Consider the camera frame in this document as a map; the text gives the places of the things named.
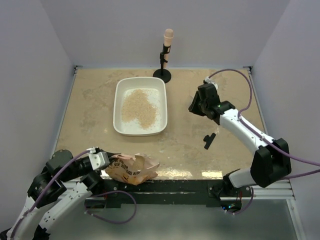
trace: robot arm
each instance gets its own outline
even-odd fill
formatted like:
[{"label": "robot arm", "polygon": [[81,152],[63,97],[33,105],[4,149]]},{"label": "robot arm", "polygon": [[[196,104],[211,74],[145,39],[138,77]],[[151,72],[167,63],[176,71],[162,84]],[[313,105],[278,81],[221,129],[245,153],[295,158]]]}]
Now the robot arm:
[{"label": "robot arm", "polygon": [[[238,110],[228,101],[220,101],[217,85],[206,79],[198,87],[189,111],[200,116],[207,116],[232,134],[234,134],[251,152],[253,161],[250,168],[238,169],[223,177],[226,188],[237,189],[242,186],[259,185],[263,188],[281,180],[291,173],[289,157],[274,150],[262,138],[253,134],[238,117]],[[243,116],[242,120],[269,142],[289,153],[289,147],[282,138],[273,137],[261,132]]]},{"label": "robot arm", "polygon": [[[52,176],[56,175],[73,158],[68,150],[60,150],[54,153],[46,163],[42,173],[33,179],[27,191],[22,212],[13,227],[7,231],[6,236],[0,236],[1,240],[32,240],[34,237],[36,239],[38,234],[48,236],[55,227],[55,223],[70,213],[80,202],[93,193],[102,191],[103,180],[96,171],[105,169],[110,164],[109,157],[114,154],[94,147],[89,148],[88,151],[88,156],[74,161],[62,172],[33,211],[27,214],[52,180]],[[83,177],[72,192],[56,203],[58,197],[66,191],[62,182],[81,176]]]}]

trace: floor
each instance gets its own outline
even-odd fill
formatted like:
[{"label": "floor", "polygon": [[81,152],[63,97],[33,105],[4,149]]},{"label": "floor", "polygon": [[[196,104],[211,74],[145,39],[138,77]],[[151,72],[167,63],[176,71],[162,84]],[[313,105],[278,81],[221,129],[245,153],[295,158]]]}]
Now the floor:
[{"label": "floor", "polygon": [[[104,209],[98,214],[123,221],[134,206]],[[84,214],[78,206],[57,224],[50,240],[297,240],[285,200],[257,200],[242,214],[225,214],[203,205],[140,204],[126,224],[110,224]]]},{"label": "floor", "polygon": [[[214,69],[170,69],[166,86],[168,124],[153,136],[124,136],[114,130],[113,106],[117,82],[130,77],[152,76],[154,69],[79,69],[63,120],[56,149],[73,155],[98,146],[105,151],[134,155],[146,154],[159,160],[158,179],[220,179],[223,175],[251,166],[253,157],[230,132],[206,117],[194,115],[188,107],[197,87]],[[222,101],[237,109],[249,101],[249,87],[236,72],[214,77]],[[256,100],[243,114],[257,128],[263,123]],[[206,135],[216,133],[208,150]]]}]

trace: speckled surface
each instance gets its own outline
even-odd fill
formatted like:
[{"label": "speckled surface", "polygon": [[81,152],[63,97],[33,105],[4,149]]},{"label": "speckled surface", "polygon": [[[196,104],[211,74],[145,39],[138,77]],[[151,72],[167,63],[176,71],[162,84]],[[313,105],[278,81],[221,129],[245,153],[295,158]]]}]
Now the speckled surface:
[{"label": "speckled surface", "polygon": [[[230,132],[206,117],[188,111],[197,87],[214,69],[170,69],[166,86],[168,124],[153,136],[124,136],[114,130],[113,107],[117,82],[131,77],[151,77],[154,69],[80,69],[77,72],[56,149],[74,155],[91,146],[108,152],[146,154],[160,162],[158,179],[215,179],[235,169],[251,166],[253,157]],[[236,72],[222,72],[214,80],[222,101],[237,109],[249,100],[246,80]],[[243,114],[263,130],[256,100]],[[216,133],[208,150],[205,135]]]}]

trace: cable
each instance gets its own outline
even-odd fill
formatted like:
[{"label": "cable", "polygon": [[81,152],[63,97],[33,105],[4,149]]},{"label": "cable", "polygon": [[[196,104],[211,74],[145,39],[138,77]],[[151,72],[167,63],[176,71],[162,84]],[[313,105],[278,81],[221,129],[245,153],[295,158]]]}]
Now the cable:
[{"label": "cable", "polygon": [[240,191],[240,202],[242,203],[242,191]]},{"label": "cable", "polygon": [[[236,70],[236,69],[231,69],[231,68],[227,68],[227,69],[222,69],[222,70],[219,70],[219,71],[216,71],[214,72],[213,74],[211,74],[209,76],[209,79],[212,78],[214,75],[218,74],[218,73],[221,73],[221,72],[225,72],[225,71],[233,71],[233,72],[236,72],[240,75],[242,75],[246,82],[248,83],[249,85],[249,89],[250,89],[250,98],[249,98],[249,102],[248,102],[248,105],[241,109],[239,112],[238,112],[238,118],[239,118],[239,121],[247,128],[249,129],[253,134],[255,134],[256,136],[258,136],[260,139],[262,139],[265,143],[267,143],[269,146],[271,146],[273,149],[275,149],[276,151],[278,151],[279,153],[283,154],[284,156],[286,157],[289,157],[291,159],[294,159],[298,162],[301,162],[301,163],[305,163],[305,164],[310,164],[310,165],[314,165],[314,166],[318,166],[320,167],[320,163],[317,163],[317,162],[314,162],[314,161],[309,161],[309,160],[306,160],[306,159],[303,159],[301,157],[297,157],[297,156],[293,156],[283,150],[281,150],[280,148],[278,148],[277,146],[275,146],[272,142],[268,141],[267,139],[265,139],[262,135],[260,135],[260,133],[258,133],[257,131],[255,131],[252,127],[250,127],[248,124],[245,123],[245,121],[242,120],[242,116],[241,116],[241,113],[246,111],[251,103],[252,103],[252,97],[253,97],[253,88],[251,86],[251,83],[250,83],[250,80],[247,78],[246,75],[244,75],[242,72],[240,72],[239,70]],[[307,176],[307,175],[310,175],[310,174],[315,174],[315,173],[318,173],[320,172],[320,170],[316,170],[316,171],[310,171],[310,172],[306,172],[306,173],[302,173],[302,174],[298,174],[298,175],[293,175],[293,176],[289,176],[289,179],[290,178],[298,178],[298,176],[302,177],[302,176]]]},{"label": "cable", "polygon": [[16,223],[16,225],[14,226],[10,239],[14,239],[16,232],[18,230],[19,225],[21,224],[21,222],[23,221],[23,219],[29,214],[31,213],[35,207],[38,205],[38,203],[41,201],[41,199],[43,198],[43,196],[45,195],[45,193],[47,192],[47,190],[50,188],[50,186],[58,179],[58,177],[61,175],[61,173],[67,168],[69,167],[75,160],[77,160],[78,158],[80,158],[82,155],[85,155],[89,153],[88,150],[81,152],[80,154],[76,155],[75,157],[73,157],[66,165],[64,165],[57,173],[56,175],[53,176],[53,178],[49,181],[49,183],[47,184],[47,186],[44,188],[44,190],[41,192],[41,194],[38,196],[38,198],[36,199],[36,201],[34,202],[34,204],[32,205],[32,207],[27,210],[23,215],[22,218],[20,218],[18,220],[18,222]]},{"label": "cable", "polygon": [[317,169],[317,170],[314,170],[314,171],[308,171],[308,172],[300,173],[300,174],[296,174],[296,175],[285,176],[282,179],[296,179],[296,178],[308,176],[308,175],[311,175],[311,174],[317,174],[317,173],[320,173],[320,169]]},{"label": "cable", "polygon": [[241,210],[236,211],[236,212],[229,212],[226,210],[224,212],[231,214],[231,215],[238,215],[238,214],[243,213],[245,210],[247,210],[250,207],[250,205],[252,204],[252,202],[254,200],[254,196],[255,196],[254,189],[252,186],[250,186],[250,191],[251,191],[251,198],[250,198],[250,201],[247,203],[247,205],[245,205],[245,207],[243,207]]},{"label": "cable", "polygon": [[102,193],[102,194],[94,195],[94,196],[91,196],[90,198],[96,198],[96,197],[101,197],[101,196],[108,195],[108,194],[117,194],[117,193],[128,195],[132,199],[132,201],[134,203],[133,214],[127,220],[125,220],[125,221],[114,221],[114,220],[109,220],[109,219],[103,218],[102,216],[96,215],[96,214],[88,211],[86,205],[84,205],[84,207],[85,207],[85,212],[84,213],[85,214],[88,213],[92,217],[95,217],[97,219],[100,219],[100,220],[105,221],[105,222],[110,223],[110,224],[126,224],[126,223],[128,223],[129,221],[131,221],[135,217],[136,212],[137,212],[137,202],[136,202],[135,198],[130,193],[128,193],[126,191],[116,190],[116,191],[108,191],[108,192],[105,192],[105,193]]}]

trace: metal bracket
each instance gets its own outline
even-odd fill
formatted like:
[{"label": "metal bracket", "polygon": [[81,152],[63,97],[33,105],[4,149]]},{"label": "metal bracket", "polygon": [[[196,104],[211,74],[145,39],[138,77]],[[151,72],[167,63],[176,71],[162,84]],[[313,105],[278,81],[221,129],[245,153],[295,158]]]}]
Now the metal bracket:
[{"label": "metal bracket", "polygon": [[75,66],[73,67],[73,75],[76,75],[77,72],[78,72],[78,69],[82,69],[82,68],[83,68],[82,65],[75,65]]},{"label": "metal bracket", "polygon": [[296,238],[298,240],[306,240],[307,237],[296,207],[296,202],[294,200],[287,200],[286,203],[288,205],[288,209],[292,219],[292,224],[295,230]]},{"label": "metal bracket", "polygon": [[248,74],[252,74],[252,68],[254,66],[243,66],[244,69],[246,69],[248,71]]},{"label": "metal bracket", "polygon": [[[208,196],[211,198],[215,197],[215,195],[213,194],[214,187],[215,187],[215,185],[212,184],[212,182],[207,183]],[[243,187],[234,189],[228,195],[226,195],[224,192],[222,192],[220,195],[220,198],[221,198],[221,200],[230,200],[231,198],[235,199],[239,192],[242,192],[243,198],[250,198],[251,197],[250,189],[248,189],[246,186],[243,186]]]}]

